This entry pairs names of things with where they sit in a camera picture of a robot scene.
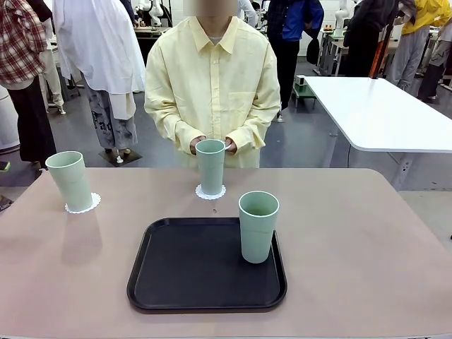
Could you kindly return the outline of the person's right hand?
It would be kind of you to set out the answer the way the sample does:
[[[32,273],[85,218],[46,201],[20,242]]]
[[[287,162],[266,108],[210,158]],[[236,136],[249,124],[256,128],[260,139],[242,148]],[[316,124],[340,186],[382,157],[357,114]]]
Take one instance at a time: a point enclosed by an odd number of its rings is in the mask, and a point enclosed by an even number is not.
[[[196,155],[196,145],[201,142],[204,141],[206,139],[205,136],[198,136],[196,138],[194,138],[190,144],[189,144],[189,148],[190,148],[190,152],[192,155]]]

